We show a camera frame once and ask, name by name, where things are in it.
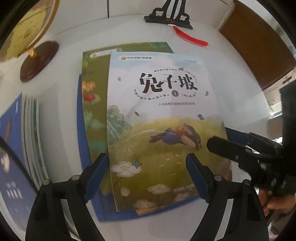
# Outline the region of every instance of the red flower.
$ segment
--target red flower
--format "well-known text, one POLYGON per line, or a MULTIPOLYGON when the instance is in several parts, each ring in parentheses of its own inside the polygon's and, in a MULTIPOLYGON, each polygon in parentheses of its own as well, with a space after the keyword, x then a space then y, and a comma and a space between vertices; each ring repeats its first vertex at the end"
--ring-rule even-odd
POLYGON ((94 94, 88 94, 84 96, 84 101, 92 101, 95 99, 94 94))

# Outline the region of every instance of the person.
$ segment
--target person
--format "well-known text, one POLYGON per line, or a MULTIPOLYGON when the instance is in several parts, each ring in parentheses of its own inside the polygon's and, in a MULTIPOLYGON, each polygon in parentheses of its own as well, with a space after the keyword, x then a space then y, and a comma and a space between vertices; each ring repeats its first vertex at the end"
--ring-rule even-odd
POLYGON ((269 214, 270 210, 275 210, 267 223, 268 225, 271 224, 270 231, 274 235, 278 235, 288 223, 289 219, 295 211, 296 196, 275 196, 268 200, 267 192, 260 189, 258 197, 263 207, 263 212, 265 216, 269 214))

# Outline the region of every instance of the blue book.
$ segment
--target blue book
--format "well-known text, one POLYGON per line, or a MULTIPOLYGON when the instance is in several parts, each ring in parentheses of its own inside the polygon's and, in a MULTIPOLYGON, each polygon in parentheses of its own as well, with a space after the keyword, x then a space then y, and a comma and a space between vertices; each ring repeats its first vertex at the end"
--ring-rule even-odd
MULTIPOLYGON (((78 146, 79 154, 81 159, 82 169, 84 170, 87 166, 92 165, 91 156, 89 153, 89 147, 87 143, 84 117, 83 117, 83 104, 82 104, 82 87, 81 87, 81 75, 79 76, 78 83, 78 95, 77 95, 77 136, 78 136, 78 146)), ((105 159, 99 164, 100 169, 100 180, 106 172, 109 172, 109 162, 105 159)), ((162 209, 158 209, 155 212, 146 213, 144 215, 138 215, 136 211, 116 211, 115 201, 113 193, 104 194, 99 188, 94 198, 91 200, 91 204, 96 213, 97 219, 99 221, 119 221, 127 219, 135 219, 143 216, 148 216, 151 214, 157 214, 167 211, 172 208, 176 208, 184 205, 185 203, 191 202, 199 198, 198 196, 187 198, 186 200, 176 202, 174 204, 168 205, 162 209)))
POLYGON ((22 145, 22 95, 14 101, 10 108, 0 118, 0 136, 10 146, 18 157, 19 163, 15 162, 3 149, 0 148, 0 192, 4 203, 0 203, 2 209, 7 208, 10 217, 2 215, 6 220, 12 219, 16 226, 25 231, 36 198, 36 192, 32 183, 21 171, 20 165, 25 170, 25 159, 22 145))

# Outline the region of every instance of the white flower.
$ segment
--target white flower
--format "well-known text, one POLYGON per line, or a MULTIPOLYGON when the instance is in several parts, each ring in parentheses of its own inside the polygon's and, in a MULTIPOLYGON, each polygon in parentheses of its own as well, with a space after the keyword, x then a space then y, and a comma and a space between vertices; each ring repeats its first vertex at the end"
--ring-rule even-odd
POLYGON ((133 204, 133 207, 135 207, 136 209, 146 209, 146 208, 156 207, 156 204, 148 200, 140 199, 133 204))
POLYGON ((130 194, 130 192, 131 191, 125 186, 122 186, 122 188, 120 189, 120 193, 123 197, 127 197, 130 194))
POLYGON ((170 192, 170 188, 165 184, 156 184, 155 186, 151 186, 147 188, 148 192, 152 192, 152 194, 163 194, 165 192, 170 192))
POLYGON ((120 161, 110 167, 110 170, 117 173, 118 177, 133 177, 142 171, 141 167, 136 168, 129 161, 120 161))
POLYGON ((5 152, 3 157, 1 158, 2 168, 5 172, 9 172, 10 160, 8 154, 5 152))
POLYGON ((187 197, 189 197, 189 192, 186 192, 186 193, 178 193, 177 196, 174 199, 174 202, 183 201, 187 197))

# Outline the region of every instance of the stand base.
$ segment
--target stand base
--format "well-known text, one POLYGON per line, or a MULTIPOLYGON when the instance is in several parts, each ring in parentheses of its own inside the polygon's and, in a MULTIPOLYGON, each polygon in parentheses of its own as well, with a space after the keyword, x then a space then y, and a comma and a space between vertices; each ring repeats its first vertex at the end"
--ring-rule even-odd
POLYGON ((174 19, 168 19, 168 18, 152 18, 150 16, 144 17, 145 22, 147 23, 163 23, 163 24, 174 24, 178 27, 193 29, 193 27, 188 23, 182 23, 175 21, 174 19))
POLYGON ((28 82, 43 70, 52 60, 59 49, 59 44, 56 41, 47 41, 40 44, 35 51, 37 56, 31 58, 28 56, 20 69, 20 80, 28 82))

